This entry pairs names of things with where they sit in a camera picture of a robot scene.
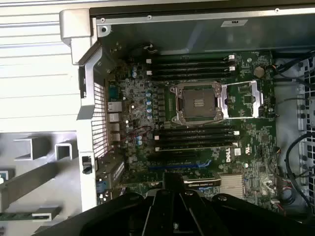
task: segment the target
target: sticker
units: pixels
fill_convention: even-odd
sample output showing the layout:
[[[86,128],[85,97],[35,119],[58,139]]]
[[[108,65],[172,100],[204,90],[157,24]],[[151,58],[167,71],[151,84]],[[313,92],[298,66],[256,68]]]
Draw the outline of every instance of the sticker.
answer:
[[[248,20],[223,21],[221,27],[244,26]]]
[[[240,148],[234,149],[234,155],[235,156],[240,156],[241,155],[241,149]]]

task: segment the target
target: perforated metal panel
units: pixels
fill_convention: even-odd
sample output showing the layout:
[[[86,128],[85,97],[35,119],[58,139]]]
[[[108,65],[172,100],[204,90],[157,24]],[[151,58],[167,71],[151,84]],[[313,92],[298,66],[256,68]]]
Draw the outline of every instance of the perforated metal panel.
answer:
[[[92,117],[93,150],[95,158],[99,158],[105,155],[108,150],[104,86],[94,83],[94,98],[95,109]]]
[[[314,66],[314,61],[313,59],[309,59],[307,61],[307,65],[305,65],[304,63],[304,69],[305,71],[309,71],[310,69],[313,68]],[[310,73],[309,75],[305,75],[305,79],[304,81],[306,83],[309,83],[309,84],[315,84],[315,73],[312,72]],[[315,96],[315,91],[314,90],[311,90],[310,88],[308,87],[305,87],[305,98],[309,98],[309,97],[313,97]],[[309,112],[312,112],[310,111],[310,102],[309,101],[306,101],[305,102],[305,105],[306,105],[306,109],[309,110]],[[308,133],[312,133],[312,132],[315,132],[315,128],[314,127],[314,124],[311,124],[311,120],[310,120],[310,114],[307,114],[307,126],[306,126],[306,130]],[[312,165],[315,165],[315,138],[314,137],[311,137],[311,138],[308,138],[307,139],[308,141],[308,144],[307,144],[307,157],[308,157],[308,166],[312,166]],[[312,169],[311,171],[309,171],[309,174],[312,175],[314,174],[314,169]],[[314,185],[314,177],[309,177],[308,179],[308,182],[309,182],[309,196],[310,196],[310,202],[313,206],[313,213],[315,212],[315,202],[314,202],[314,192],[315,192],[315,185]]]

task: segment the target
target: green circuit board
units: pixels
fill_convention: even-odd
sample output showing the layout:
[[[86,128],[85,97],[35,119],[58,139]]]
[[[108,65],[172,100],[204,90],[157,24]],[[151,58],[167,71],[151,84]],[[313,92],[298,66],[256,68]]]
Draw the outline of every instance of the green circuit board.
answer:
[[[108,81],[107,97],[109,102],[123,103],[119,145],[126,155],[127,171],[117,188],[126,188],[145,196],[148,190],[160,187],[163,172],[181,173],[184,179],[240,174],[244,180],[244,199],[275,210],[270,204],[274,192],[266,184],[275,182],[268,164],[273,164],[274,160],[270,158],[277,147],[274,85],[271,70],[268,69],[272,62],[270,52],[157,56],[153,60],[172,64],[174,61],[212,60],[229,55],[235,56],[233,76],[216,79],[220,84],[227,85],[229,118],[218,124],[204,124],[203,127],[233,127],[237,140],[230,147],[208,146],[178,150],[180,153],[189,152],[194,158],[168,160],[164,167],[159,161],[150,161],[150,156],[157,152],[155,132],[183,128],[172,122],[177,114],[177,98],[170,92],[170,87],[179,83],[213,80],[192,80],[186,77],[179,80],[163,77],[153,80],[148,73],[152,66],[145,63],[143,58],[122,62],[117,67],[114,76]],[[254,70],[258,67],[264,68],[264,75],[260,78],[254,75]],[[255,81],[257,89],[263,94],[263,105],[259,108],[258,118],[251,118],[255,102],[252,81]],[[220,186],[200,188],[200,191],[210,198],[220,193]]]

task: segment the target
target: motherboard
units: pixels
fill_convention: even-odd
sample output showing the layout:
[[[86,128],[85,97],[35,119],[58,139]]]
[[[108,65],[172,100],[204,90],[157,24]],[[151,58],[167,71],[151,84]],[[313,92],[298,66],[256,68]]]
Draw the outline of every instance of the motherboard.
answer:
[[[145,196],[161,188],[164,172],[174,172],[206,198],[227,193],[276,211],[271,64],[270,52],[121,60],[105,95],[110,152],[123,164],[110,187],[104,172],[96,173],[98,203],[108,192]]]

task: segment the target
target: cpu socket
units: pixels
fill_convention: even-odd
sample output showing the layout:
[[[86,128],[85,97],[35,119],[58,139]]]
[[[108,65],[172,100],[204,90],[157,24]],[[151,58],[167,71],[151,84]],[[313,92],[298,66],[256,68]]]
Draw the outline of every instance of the cpu socket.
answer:
[[[177,114],[172,122],[182,125],[212,123],[223,119],[218,82],[181,83],[170,88],[176,95]]]

